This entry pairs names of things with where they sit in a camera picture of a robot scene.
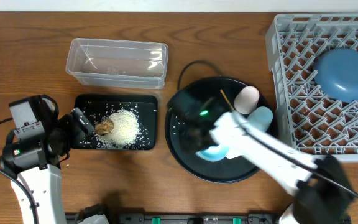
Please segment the brown dried food piece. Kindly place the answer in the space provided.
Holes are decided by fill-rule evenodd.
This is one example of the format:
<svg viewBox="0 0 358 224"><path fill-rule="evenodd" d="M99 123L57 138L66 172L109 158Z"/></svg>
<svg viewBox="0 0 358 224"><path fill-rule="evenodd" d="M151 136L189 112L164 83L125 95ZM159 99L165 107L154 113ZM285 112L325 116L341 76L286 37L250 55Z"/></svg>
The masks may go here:
<svg viewBox="0 0 358 224"><path fill-rule="evenodd" d="M105 119L104 121L97 123L94 127L95 133L100 136L112 133L113 129L114 122L111 119Z"/></svg>

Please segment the pile of white rice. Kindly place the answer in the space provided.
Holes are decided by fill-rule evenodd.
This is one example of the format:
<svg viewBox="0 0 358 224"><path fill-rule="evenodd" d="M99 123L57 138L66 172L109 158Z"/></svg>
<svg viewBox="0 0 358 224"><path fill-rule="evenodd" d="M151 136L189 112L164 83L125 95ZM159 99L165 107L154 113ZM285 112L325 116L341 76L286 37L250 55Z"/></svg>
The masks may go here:
<svg viewBox="0 0 358 224"><path fill-rule="evenodd" d="M111 119L112 133L100 136L93 131L80 139L78 149L151 150L155 146L157 106L147 102L91 102L83 112L94 123Z"/></svg>

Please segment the dark blue plate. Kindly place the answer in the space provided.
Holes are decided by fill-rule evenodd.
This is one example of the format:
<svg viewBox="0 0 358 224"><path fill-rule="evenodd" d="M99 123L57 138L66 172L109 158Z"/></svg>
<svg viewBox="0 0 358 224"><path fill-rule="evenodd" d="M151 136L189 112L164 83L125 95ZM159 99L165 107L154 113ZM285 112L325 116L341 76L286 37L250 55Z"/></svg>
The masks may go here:
<svg viewBox="0 0 358 224"><path fill-rule="evenodd" d="M316 84L329 97L346 103L358 101L358 51L329 50L313 64Z"/></svg>

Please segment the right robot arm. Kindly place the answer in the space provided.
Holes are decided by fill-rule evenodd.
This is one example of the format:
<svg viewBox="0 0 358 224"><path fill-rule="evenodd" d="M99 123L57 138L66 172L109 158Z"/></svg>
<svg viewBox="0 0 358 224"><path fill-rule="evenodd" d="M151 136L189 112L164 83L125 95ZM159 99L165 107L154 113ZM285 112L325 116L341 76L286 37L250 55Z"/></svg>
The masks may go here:
<svg viewBox="0 0 358 224"><path fill-rule="evenodd" d="M208 162L243 157L271 176L294 198L279 223L341 223L355 196L340 162L293 149L226 105L178 91L167 108L185 124L181 148Z"/></svg>

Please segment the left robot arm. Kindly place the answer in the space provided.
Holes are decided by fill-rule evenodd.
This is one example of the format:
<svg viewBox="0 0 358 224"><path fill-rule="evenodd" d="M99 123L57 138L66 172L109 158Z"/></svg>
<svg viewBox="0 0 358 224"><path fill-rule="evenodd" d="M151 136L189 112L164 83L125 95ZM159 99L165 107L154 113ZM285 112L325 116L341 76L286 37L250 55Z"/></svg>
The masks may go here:
<svg viewBox="0 0 358 224"><path fill-rule="evenodd" d="M6 137L0 166L12 177L23 222L66 223L60 164L94 124L79 108L60 117L47 95L17 100L9 109L16 127Z"/></svg>

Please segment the grey dishwasher rack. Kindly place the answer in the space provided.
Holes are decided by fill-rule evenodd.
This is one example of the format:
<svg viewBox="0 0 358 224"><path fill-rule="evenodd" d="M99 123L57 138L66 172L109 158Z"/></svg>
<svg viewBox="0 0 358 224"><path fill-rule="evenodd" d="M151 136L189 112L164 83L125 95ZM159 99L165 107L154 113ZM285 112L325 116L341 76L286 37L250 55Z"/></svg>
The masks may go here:
<svg viewBox="0 0 358 224"><path fill-rule="evenodd" d="M280 140L316 157L358 162L358 101L328 96L313 69L329 50L358 51L358 14L279 14L265 43Z"/></svg>

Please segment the wooden chopstick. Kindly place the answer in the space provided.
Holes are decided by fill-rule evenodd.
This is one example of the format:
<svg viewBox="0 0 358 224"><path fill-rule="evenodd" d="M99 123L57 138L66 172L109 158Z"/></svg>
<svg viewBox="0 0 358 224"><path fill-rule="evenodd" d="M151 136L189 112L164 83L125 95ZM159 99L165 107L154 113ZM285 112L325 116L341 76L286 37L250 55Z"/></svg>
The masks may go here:
<svg viewBox="0 0 358 224"><path fill-rule="evenodd" d="M223 91L223 89L220 89L219 91L220 91L220 93L222 94L222 96L223 96L225 102L228 104L230 110L233 112L233 111L234 111L234 107L231 105L231 102L228 100L228 98L227 98L225 92Z"/></svg>

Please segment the round black tray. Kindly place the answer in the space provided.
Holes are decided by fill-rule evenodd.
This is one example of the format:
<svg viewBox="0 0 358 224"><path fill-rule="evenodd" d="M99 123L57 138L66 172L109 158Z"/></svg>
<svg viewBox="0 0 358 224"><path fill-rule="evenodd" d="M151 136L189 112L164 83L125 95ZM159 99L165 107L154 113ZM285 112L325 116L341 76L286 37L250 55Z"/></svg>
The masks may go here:
<svg viewBox="0 0 358 224"><path fill-rule="evenodd" d="M197 80L183 89L195 98L202 101L210 96L222 98L220 90L223 90L228 100L233 103L238 93L248 84L229 77L208 77ZM168 148L175 160L186 171L202 180L215 183L232 183L245 180L259 171L259 168L243 157L234 159L224 158L220 161L206 161L196 154L190 154L181 148L180 131L186 128L170 110L165 117L165 139Z"/></svg>

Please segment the light blue bowl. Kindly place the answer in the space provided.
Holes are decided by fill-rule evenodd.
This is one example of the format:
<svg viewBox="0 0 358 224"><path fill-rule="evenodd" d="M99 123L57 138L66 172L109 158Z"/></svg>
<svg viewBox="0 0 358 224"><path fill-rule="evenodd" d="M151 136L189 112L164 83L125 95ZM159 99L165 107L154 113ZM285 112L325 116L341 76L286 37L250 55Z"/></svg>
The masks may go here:
<svg viewBox="0 0 358 224"><path fill-rule="evenodd" d="M224 159L229 150L225 145L210 146L205 150L196 152L195 155L209 162L217 162Z"/></svg>

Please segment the black rectangular tray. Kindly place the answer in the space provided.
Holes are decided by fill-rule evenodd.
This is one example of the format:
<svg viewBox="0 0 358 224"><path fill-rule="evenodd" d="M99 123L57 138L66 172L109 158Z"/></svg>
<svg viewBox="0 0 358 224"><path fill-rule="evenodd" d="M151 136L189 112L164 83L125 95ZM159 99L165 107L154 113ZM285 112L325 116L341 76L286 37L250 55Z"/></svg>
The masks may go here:
<svg viewBox="0 0 358 224"><path fill-rule="evenodd" d="M109 119L113 130L105 135L91 133L75 149L151 150L155 146L158 101L152 95L77 96L75 106L95 125Z"/></svg>

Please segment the clear plastic container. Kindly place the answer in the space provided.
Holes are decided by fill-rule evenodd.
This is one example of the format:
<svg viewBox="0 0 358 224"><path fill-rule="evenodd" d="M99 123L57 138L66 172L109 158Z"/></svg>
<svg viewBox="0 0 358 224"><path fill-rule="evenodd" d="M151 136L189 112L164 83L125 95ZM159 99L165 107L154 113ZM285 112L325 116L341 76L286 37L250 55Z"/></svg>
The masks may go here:
<svg viewBox="0 0 358 224"><path fill-rule="evenodd" d="M167 67L164 43L75 38L65 70L83 85L162 89Z"/></svg>

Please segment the light blue cup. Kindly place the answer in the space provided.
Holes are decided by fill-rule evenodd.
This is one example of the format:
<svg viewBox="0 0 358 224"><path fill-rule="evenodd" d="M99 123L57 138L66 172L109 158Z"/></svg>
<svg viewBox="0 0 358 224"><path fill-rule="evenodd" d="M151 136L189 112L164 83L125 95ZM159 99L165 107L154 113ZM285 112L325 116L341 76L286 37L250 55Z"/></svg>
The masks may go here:
<svg viewBox="0 0 358 224"><path fill-rule="evenodd" d="M261 106L248 115L247 120L255 128L266 132L272 123L273 113L268 107Z"/></svg>

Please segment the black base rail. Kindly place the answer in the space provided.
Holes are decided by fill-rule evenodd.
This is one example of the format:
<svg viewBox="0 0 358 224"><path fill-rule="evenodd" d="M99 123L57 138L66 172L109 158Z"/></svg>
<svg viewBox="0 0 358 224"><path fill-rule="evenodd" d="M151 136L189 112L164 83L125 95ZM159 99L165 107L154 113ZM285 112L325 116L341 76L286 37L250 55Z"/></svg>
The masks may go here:
<svg viewBox="0 0 358 224"><path fill-rule="evenodd" d="M110 214L103 204L86 207L78 213L66 213L68 223L115 224L274 224L279 216L273 214L215 215L215 214Z"/></svg>

